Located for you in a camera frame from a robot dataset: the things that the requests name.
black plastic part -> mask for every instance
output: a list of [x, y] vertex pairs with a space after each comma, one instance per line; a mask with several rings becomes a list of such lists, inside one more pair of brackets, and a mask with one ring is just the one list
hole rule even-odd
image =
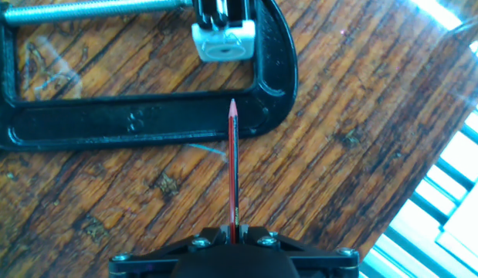
[[[0, 20], [0, 148], [81, 150], [226, 140], [232, 98], [240, 115], [240, 138], [271, 131], [295, 101], [297, 55], [274, 0], [254, 2], [254, 84], [218, 92], [18, 101], [15, 29]], [[5, 7], [0, 4], [0, 15]]]
[[220, 238], [223, 232], [206, 228], [199, 234], [212, 243], [207, 248], [192, 247], [193, 236], [143, 256], [108, 263], [110, 278], [115, 277], [341, 277], [359, 275], [359, 254], [349, 256], [305, 246], [277, 235], [280, 248], [258, 246], [253, 238], [264, 236], [263, 227], [249, 228], [243, 244], [229, 245]]

wooden table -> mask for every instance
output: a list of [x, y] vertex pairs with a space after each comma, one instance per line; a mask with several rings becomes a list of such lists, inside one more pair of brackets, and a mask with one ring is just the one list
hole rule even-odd
[[[299, 54], [298, 98], [275, 131], [240, 141], [242, 220], [363, 256], [478, 100], [468, 47], [478, 25], [447, 33], [408, 0], [279, 4]], [[444, 5], [478, 14], [474, 0]], [[193, 22], [178, 10], [24, 27], [21, 97], [247, 86], [248, 63], [200, 62]], [[226, 158], [189, 146], [0, 151], [0, 277], [107, 276], [116, 253], [227, 223], [227, 183]]]

screw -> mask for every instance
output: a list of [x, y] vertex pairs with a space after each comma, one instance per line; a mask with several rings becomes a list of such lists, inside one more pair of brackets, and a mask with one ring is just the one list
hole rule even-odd
[[257, 244], [261, 246], [272, 246], [276, 243], [276, 239], [272, 236], [264, 236], [257, 241]]
[[132, 255], [129, 254], [129, 253], [121, 253], [121, 254], [118, 254], [118, 255], [114, 256], [114, 257], [112, 258], [112, 260], [113, 260], [114, 262], [122, 262], [122, 261], [124, 261], [124, 260], [130, 259], [131, 257], [132, 257]]
[[186, 6], [192, 6], [192, 0], [99, 0], [8, 8], [4, 13], [4, 18], [9, 25], [19, 26], [131, 15]]
[[197, 238], [192, 240], [192, 245], [198, 248], [205, 248], [211, 245], [208, 239], [206, 238]]
[[354, 250], [347, 247], [341, 247], [337, 249], [337, 252], [338, 254], [343, 256], [352, 256], [352, 254], [354, 253]]

black c-clamp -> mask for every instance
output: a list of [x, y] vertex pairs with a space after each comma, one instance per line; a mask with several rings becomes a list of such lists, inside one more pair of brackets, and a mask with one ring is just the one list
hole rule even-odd
[[7, 8], [0, 3], [2, 149], [79, 150], [225, 140], [232, 98], [240, 115], [239, 137], [254, 137], [280, 125], [296, 98], [297, 54], [274, 0], [250, 2], [256, 38], [255, 76], [248, 89], [37, 102], [18, 100], [17, 28], [4, 20]]

pencil tip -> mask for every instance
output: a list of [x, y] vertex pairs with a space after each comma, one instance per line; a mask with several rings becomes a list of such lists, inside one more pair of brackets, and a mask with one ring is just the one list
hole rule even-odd
[[232, 99], [232, 101], [230, 102], [229, 117], [235, 117], [235, 116], [238, 116], [236, 100]]

